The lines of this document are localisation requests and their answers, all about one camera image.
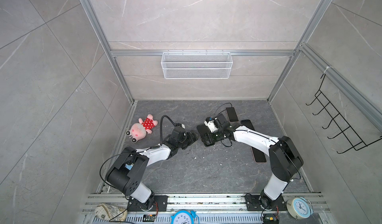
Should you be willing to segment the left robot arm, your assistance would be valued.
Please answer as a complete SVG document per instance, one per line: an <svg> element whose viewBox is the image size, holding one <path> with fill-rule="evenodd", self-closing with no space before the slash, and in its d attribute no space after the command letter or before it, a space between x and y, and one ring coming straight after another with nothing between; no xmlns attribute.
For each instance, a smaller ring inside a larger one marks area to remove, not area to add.
<svg viewBox="0 0 382 224"><path fill-rule="evenodd" d="M176 126L172 133L158 145L144 149L125 148L109 168L105 182L138 202L153 205L154 192L142 182L146 168L159 161L167 160L198 140L195 132Z"/></svg>

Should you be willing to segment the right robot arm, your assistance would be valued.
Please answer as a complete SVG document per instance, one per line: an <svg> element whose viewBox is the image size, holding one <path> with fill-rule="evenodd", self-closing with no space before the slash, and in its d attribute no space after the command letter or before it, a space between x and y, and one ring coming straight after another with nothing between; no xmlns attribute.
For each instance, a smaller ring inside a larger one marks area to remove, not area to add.
<svg viewBox="0 0 382 224"><path fill-rule="evenodd" d="M205 146L214 145L224 139L247 144L269 157L272 175L262 190L259 203L265 210L273 209L304 161L293 141L287 137L272 137L259 133L242 123L227 120L205 121L197 126Z"/></svg>

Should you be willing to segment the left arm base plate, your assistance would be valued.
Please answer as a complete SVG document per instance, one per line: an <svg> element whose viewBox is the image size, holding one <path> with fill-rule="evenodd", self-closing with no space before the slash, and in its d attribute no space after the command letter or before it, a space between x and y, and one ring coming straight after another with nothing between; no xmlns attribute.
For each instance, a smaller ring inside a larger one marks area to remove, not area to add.
<svg viewBox="0 0 382 224"><path fill-rule="evenodd" d="M139 202L135 198L130 198L127 210L129 212L165 212L167 210L168 198L166 195L151 195L144 203Z"/></svg>

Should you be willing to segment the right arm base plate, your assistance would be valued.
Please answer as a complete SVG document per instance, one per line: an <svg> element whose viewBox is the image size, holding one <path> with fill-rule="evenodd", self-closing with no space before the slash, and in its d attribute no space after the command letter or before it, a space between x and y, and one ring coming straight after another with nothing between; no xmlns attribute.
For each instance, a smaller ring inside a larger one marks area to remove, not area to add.
<svg viewBox="0 0 382 224"><path fill-rule="evenodd" d="M280 195L276 200L271 200L267 195L261 193L260 195L245 194L245 204L248 211L286 211L286 201Z"/></svg>

